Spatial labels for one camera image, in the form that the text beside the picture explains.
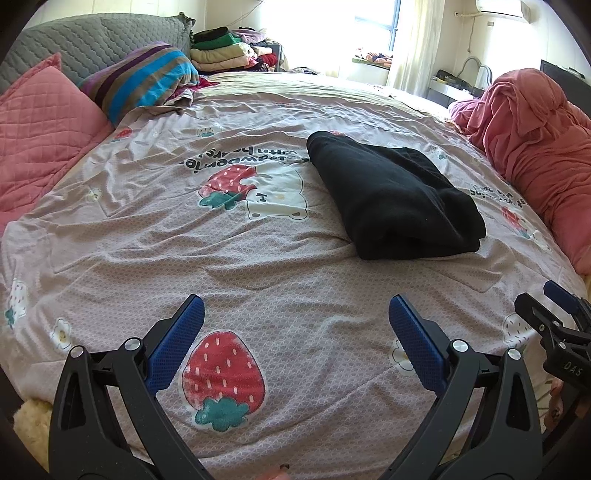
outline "screw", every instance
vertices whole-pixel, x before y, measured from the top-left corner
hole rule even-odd
[[[80,345],[76,345],[72,350],[70,350],[70,356],[72,358],[78,358],[83,353],[84,353],[84,347],[81,347]]]
[[[467,352],[468,344],[464,340],[456,340],[452,343],[454,350],[458,352]]]
[[[519,350],[515,350],[514,348],[510,349],[507,353],[513,360],[519,360],[521,358],[521,354]]]
[[[139,341],[139,338],[130,338],[125,342],[125,349],[132,352],[133,350],[137,350],[140,345],[141,342]]]

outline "air conditioner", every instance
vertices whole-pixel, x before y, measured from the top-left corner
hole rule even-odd
[[[479,12],[522,22],[531,22],[531,10],[521,0],[476,0]]]

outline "pink bedsheet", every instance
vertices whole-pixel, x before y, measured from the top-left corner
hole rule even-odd
[[[535,69],[499,77],[453,120],[552,230],[579,274],[591,273],[591,121]]]
[[[0,96],[0,235],[112,131],[59,54],[21,76]]]

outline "gray quilted pillow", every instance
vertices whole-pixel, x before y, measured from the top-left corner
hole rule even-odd
[[[62,72],[76,85],[132,50],[155,41],[175,46],[188,56],[193,23],[184,14],[92,14],[27,28],[0,64],[0,94],[29,68],[58,51]]]

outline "striped pillow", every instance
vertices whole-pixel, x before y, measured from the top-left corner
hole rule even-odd
[[[157,42],[85,78],[79,85],[117,125],[137,106],[163,105],[180,86],[199,83],[199,74],[178,48]]]

